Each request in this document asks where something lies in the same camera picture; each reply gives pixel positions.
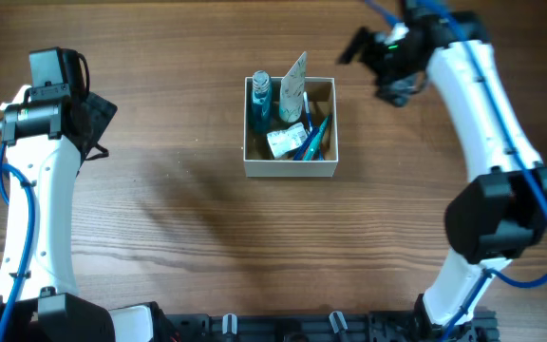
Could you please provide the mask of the green Dettol soap bar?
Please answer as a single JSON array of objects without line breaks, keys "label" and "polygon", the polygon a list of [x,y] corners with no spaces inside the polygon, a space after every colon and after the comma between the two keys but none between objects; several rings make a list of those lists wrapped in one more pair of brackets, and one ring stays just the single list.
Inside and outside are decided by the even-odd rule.
[{"label": "green Dettol soap bar", "polygon": [[295,123],[287,129],[269,132],[266,141],[275,160],[297,150],[308,138],[302,123]]}]

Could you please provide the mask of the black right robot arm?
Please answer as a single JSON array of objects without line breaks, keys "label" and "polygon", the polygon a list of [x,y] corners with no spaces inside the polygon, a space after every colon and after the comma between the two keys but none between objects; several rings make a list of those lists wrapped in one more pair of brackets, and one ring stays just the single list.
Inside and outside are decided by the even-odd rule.
[{"label": "black right robot arm", "polygon": [[547,272],[533,280],[505,274],[547,233],[547,166],[519,124],[479,16],[438,1],[404,1],[401,9],[383,12],[388,31],[359,28],[338,61],[365,65],[378,98],[397,107],[434,86],[455,128],[467,184],[444,212],[449,252],[415,308],[421,337],[447,339],[472,321],[494,280],[547,284]]}]

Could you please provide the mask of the blue white toothbrush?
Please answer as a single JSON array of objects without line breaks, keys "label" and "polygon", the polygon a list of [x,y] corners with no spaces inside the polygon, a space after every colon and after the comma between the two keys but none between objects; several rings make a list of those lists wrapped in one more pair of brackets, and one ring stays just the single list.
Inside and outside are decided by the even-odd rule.
[{"label": "blue white toothbrush", "polygon": [[[308,122],[307,132],[309,134],[311,134],[311,132],[314,129],[314,126],[313,126],[313,122],[312,122],[312,118],[311,118],[311,110],[310,110],[309,98],[308,98],[307,91],[303,92],[303,108],[305,110],[305,114],[306,114],[306,118],[307,118],[307,122]],[[322,161],[324,159],[321,151],[318,152],[317,159],[319,161]]]}]

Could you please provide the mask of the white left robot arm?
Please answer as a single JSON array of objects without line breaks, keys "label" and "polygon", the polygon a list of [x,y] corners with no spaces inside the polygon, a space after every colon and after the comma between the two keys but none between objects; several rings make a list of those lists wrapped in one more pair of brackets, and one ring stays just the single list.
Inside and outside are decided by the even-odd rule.
[{"label": "white left robot arm", "polygon": [[82,299],[71,260],[72,198],[117,107],[90,91],[87,62],[60,47],[29,55],[31,85],[2,104],[0,193],[8,206],[0,266],[0,341],[154,341],[159,310]]}]

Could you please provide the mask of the blue mouthwash bottle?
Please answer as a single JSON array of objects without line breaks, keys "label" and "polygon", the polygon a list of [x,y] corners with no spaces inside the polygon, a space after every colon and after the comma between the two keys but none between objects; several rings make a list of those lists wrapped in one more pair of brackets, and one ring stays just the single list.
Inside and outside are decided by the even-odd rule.
[{"label": "blue mouthwash bottle", "polygon": [[265,70],[258,70],[252,79],[249,123],[256,134],[267,133],[271,123],[272,82]]}]

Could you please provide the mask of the teal toothpaste tube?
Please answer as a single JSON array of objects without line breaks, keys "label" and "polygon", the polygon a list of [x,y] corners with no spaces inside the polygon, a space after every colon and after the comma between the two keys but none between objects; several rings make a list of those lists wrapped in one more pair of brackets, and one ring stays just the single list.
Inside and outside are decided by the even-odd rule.
[{"label": "teal toothpaste tube", "polygon": [[330,116],[327,116],[322,124],[318,127],[318,131],[313,135],[310,144],[305,149],[302,157],[303,161],[312,161],[313,158],[320,152],[320,145],[325,136],[326,130],[330,123]]}]

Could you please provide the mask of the white lotion tube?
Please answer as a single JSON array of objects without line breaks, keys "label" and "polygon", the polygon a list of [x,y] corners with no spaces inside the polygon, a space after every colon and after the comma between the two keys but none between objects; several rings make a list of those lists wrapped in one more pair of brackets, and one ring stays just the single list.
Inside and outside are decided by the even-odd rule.
[{"label": "white lotion tube", "polygon": [[279,118],[287,124],[294,124],[301,117],[307,58],[304,51],[280,82]]}]

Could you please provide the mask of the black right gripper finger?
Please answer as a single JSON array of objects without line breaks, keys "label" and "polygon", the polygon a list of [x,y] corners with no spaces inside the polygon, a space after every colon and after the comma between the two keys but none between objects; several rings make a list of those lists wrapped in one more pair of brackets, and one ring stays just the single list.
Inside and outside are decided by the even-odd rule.
[{"label": "black right gripper finger", "polygon": [[377,81],[375,84],[377,98],[395,107],[403,107],[412,96],[419,94],[428,86],[428,77],[409,75],[396,81]]},{"label": "black right gripper finger", "polygon": [[362,62],[364,52],[368,44],[371,43],[372,38],[373,32],[371,30],[366,27],[358,28],[350,39],[349,44],[337,58],[336,63],[338,65],[348,65],[351,62]]}]

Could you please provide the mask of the blue disposable razor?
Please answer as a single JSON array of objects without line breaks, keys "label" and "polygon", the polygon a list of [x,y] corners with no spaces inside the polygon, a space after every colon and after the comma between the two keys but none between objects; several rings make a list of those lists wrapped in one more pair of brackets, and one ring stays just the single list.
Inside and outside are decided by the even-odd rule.
[{"label": "blue disposable razor", "polygon": [[319,133],[319,128],[315,127],[311,130],[310,134],[308,135],[307,139],[301,144],[301,146],[297,149],[296,153],[293,156],[293,159],[295,161],[301,161],[306,153],[306,151],[309,149],[309,146],[311,144],[311,141],[315,138],[315,136]]}]

